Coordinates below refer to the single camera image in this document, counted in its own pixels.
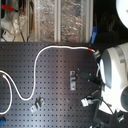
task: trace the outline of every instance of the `black cable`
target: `black cable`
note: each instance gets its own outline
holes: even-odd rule
[[[16,36],[14,36],[14,39],[13,39],[13,41],[12,41],[12,42],[14,42],[14,41],[15,41],[15,39],[16,39]]]
[[[22,36],[23,42],[25,42],[25,39],[24,39],[24,36],[23,36],[22,31],[20,32],[20,34],[21,34],[21,36]]]
[[[96,98],[96,99],[93,99],[92,101],[103,101],[106,104],[106,106],[109,108],[109,110],[111,111],[111,113],[114,114],[113,111],[112,111],[112,109],[109,107],[109,105],[103,99]]]
[[[7,40],[5,40],[3,37],[1,37],[1,39],[3,39],[5,42],[8,42]]]

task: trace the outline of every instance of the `white cord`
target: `white cord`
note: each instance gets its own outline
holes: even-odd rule
[[[30,99],[33,97],[33,94],[34,94],[34,91],[35,91],[35,86],[36,86],[36,63],[37,63],[38,57],[40,56],[40,54],[41,54],[43,51],[45,51],[46,49],[50,49],[50,48],[86,49],[86,50],[90,50],[90,51],[92,51],[92,52],[95,52],[93,49],[90,49],[90,48],[87,48],[87,47],[70,47],[70,46],[48,46],[48,47],[45,47],[45,48],[43,48],[42,50],[40,50],[40,52],[37,54],[36,59],[35,59],[35,62],[34,62],[34,85],[33,85],[33,90],[32,90],[32,94],[31,94],[30,97],[28,97],[28,98],[23,98],[23,97],[21,96],[21,94],[19,93],[19,90],[18,90],[18,88],[17,88],[17,86],[16,86],[14,80],[11,78],[11,76],[10,76],[8,73],[6,73],[5,71],[0,70],[0,73],[3,73],[4,75],[6,75],[6,76],[11,80],[11,82],[13,83],[13,85],[14,85],[14,87],[15,87],[15,89],[16,89],[16,92],[17,92],[18,96],[19,96],[22,100],[28,101],[28,100],[30,100]],[[6,114],[6,113],[9,111],[9,109],[10,109],[10,107],[11,107],[11,103],[12,103],[12,89],[11,89],[11,86],[10,86],[10,83],[9,83],[9,80],[7,79],[7,77],[4,77],[4,78],[7,80],[8,85],[9,85],[9,88],[10,88],[10,104],[9,104],[8,109],[7,109],[5,112],[0,113],[0,115]]]
[[[0,112],[0,115],[6,114],[10,110],[11,104],[12,104],[12,89],[11,89],[11,84],[10,84],[9,80],[7,79],[7,77],[5,75],[3,75],[3,78],[7,81],[8,85],[9,85],[9,90],[10,90],[10,103],[9,103],[9,106],[8,106],[7,110],[4,111],[4,112]]]
[[[98,77],[99,71],[100,71],[100,65],[97,63],[97,66],[98,66],[98,68],[97,68],[96,76]]]

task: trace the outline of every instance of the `wire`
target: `wire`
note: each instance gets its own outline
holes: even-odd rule
[[[1,37],[1,39],[3,39],[5,42],[7,42],[7,40],[5,40],[3,37]]]
[[[18,90],[18,88],[17,88],[17,86],[16,86],[16,84],[15,84],[15,82],[14,82],[14,80],[11,78],[11,76],[10,76],[8,73],[6,73],[5,71],[0,70],[0,73],[2,73],[2,74],[4,74],[5,76],[7,76],[7,77],[4,77],[4,78],[7,80],[8,85],[9,85],[9,88],[10,88],[10,104],[12,103],[12,101],[11,101],[11,98],[12,98],[12,90],[11,90],[11,87],[10,87],[9,80],[8,80],[7,78],[10,79],[10,81],[12,82],[12,84],[14,85],[14,87],[15,87],[15,89],[16,89],[16,92],[17,92],[18,96],[19,96],[22,100],[24,100],[24,101],[30,100],[30,99],[33,97],[34,92],[35,92],[35,86],[36,86],[36,64],[37,64],[37,60],[38,60],[40,54],[41,54],[43,51],[45,51],[45,50],[47,50],[47,49],[50,49],[50,48],[58,48],[58,49],[63,48],[63,49],[72,49],[72,50],[85,49],[85,50],[89,50],[89,51],[95,52],[93,49],[90,49],[90,48],[87,48],[87,47],[70,47],[70,46],[48,46],[48,47],[45,47],[45,48],[43,48],[42,50],[40,50],[40,51],[38,52],[38,54],[37,54],[37,56],[36,56],[36,59],[35,59],[35,62],[34,62],[34,84],[33,84],[33,90],[32,90],[32,93],[31,93],[30,97],[28,97],[28,98],[22,97],[21,94],[20,94],[20,92],[19,92],[19,90]],[[1,115],[6,114],[8,111],[5,111],[5,112],[3,112],[3,113],[1,112],[0,114],[1,114]]]
[[[111,113],[114,114],[113,111],[112,111],[112,109],[109,107],[109,105],[103,99],[96,98],[96,99],[93,99],[92,101],[103,101],[106,104],[106,106],[109,108],[109,110],[111,111]]]
[[[21,30],[20,30],[20,34],[21,34],[21,37],[22,37],[22,39],[23,39],[23,42],[25,42],[25,39],[24,39],[24,36],[23,36],[23,33],[22,33]]]
[[[97,66],[98,66],[98,68],[97,68],[96,76],[98,77],[98,74],[99,74],[99,71],[100,71],[100,65],[97,63]]]
[[[15,41],[15,39],[16,39],[16,36],[14,36],[14,38],[13,38],[13,41],[12,41],[12,42],[14,42],[14,41]]]
[[[5,75],[3,75],[3,78],[7,81],[8,85],[9,85],[9,90],[10,90],[10,103],[9,103],[9,106],[8,106],[7,110],[4,111],[4,112],[0,112],[0,115],[6,114],[10,110],[11,104],[12,104],[12,89],[11,89],[11,84],[10,84],[9,80],[7,79],[7,77]]]

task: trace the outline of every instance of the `table surface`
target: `table surface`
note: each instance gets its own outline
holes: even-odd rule
[[[0,69],[11,75],[21,95],[29,97],[33,87],[33,66],[37,53],[54,43],[1,43]],[[70,44],[86,46],[87,44]],[[96,45],[103,49],[109,45]],[[4,128],[88,128],[93,122],[96,105],[82,107],[81,99],[94,92],[97,87],[81,78],[77,79],[76,90],[70,90],[70,71],[83,69],[96,74],[97,64],[88,50],[48,49],[37,61],[36,89],[31,100],[22,101],[14,86],[10,111],[4,115]],[[0,74],[0,111],[9,104],[9,88]],[[43,97],[45,105],[34,114],[30,107]],[[122,121],[128,125],[127,114]]]

